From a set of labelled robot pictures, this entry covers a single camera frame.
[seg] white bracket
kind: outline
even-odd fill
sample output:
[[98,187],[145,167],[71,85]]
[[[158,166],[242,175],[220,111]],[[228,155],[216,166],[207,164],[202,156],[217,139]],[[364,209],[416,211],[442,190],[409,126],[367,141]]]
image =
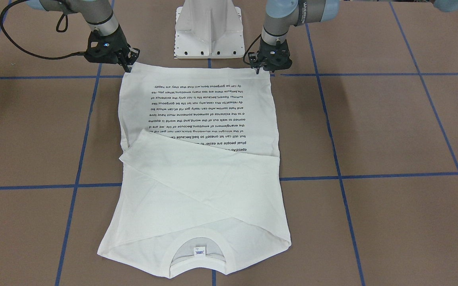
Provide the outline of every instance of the white bracket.
[[175,58],[241,58],[241,9],[232,0],[185,0],[176,9]]

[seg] gray robot arm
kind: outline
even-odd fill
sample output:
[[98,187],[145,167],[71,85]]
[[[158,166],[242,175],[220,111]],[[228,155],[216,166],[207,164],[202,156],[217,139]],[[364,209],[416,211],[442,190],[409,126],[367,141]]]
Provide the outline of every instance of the gray robot arm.
[[257,72],[289,69],[287,32],[289,27],[328,21],[338,14],[339,0],[268,0],[266,18],[257,53],[248,53],[249,64]]
[[[85,52],[78,52],[71,55],[83,55],[91,63],[119,64],[126,72],[131,71],[131,66],[139,56],[139,49],[132,48],[127,43],[125,34],[121,30],[113,8],[109,4],[109,0],[17,0],[2,11],[1,18],[3,18],[11,5],[18,4],[18,2],[26,2],[34,9],[62,12],[62,18],[65,15],[73,13],[82,14],[84,20],[91,28],[87,49]],[[38,56],[16,44],[8,36],[4,27],[2,27],[2,31],[19,49],[32,56]],[[46,60],[58,60],[68,56],[70,55],[57,58],[38,57]]]

